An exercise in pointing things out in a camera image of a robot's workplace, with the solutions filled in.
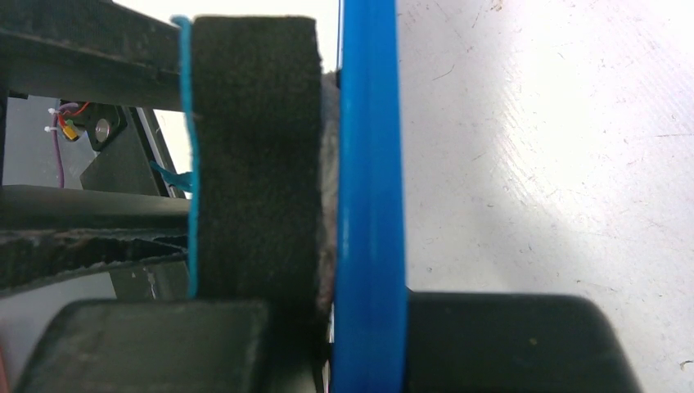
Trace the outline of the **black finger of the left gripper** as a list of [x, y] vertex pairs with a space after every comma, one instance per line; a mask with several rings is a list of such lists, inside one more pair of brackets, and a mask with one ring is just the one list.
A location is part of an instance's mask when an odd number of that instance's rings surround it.
[[67, 188], [1, 188], [1, 293], [183, 261], [187, 199]]
[[1, 85], [178, 111], [178, 30], [112, 1], [3, 1]]

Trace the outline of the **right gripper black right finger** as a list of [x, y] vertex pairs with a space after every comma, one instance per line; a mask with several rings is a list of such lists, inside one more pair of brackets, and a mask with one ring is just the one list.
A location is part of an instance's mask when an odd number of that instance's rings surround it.
[[408, 392], [638, 392], [611, 325], [577, 296], [413, 292]]

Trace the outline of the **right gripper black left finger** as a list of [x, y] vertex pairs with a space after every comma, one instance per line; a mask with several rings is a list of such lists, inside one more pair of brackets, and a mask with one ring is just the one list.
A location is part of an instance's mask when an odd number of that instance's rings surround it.
[[309, 327], [258, 300], [81, 300], [35, 346], [17, 392], [321, 392]]

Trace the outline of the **blue framed whiteboard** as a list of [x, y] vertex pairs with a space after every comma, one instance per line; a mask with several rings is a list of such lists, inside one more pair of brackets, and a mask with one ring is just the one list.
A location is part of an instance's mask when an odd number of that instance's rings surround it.
[[396, 4], [343, 6], [334, 392], [403, 388], [408, 291]]

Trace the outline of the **blue and black eraser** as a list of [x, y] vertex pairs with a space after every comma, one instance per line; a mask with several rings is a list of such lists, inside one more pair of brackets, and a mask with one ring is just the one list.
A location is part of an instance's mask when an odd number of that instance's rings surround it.
[[322, 67], [302, 16], [176, 16], [191, 298], [331, 308], [319, 188]]

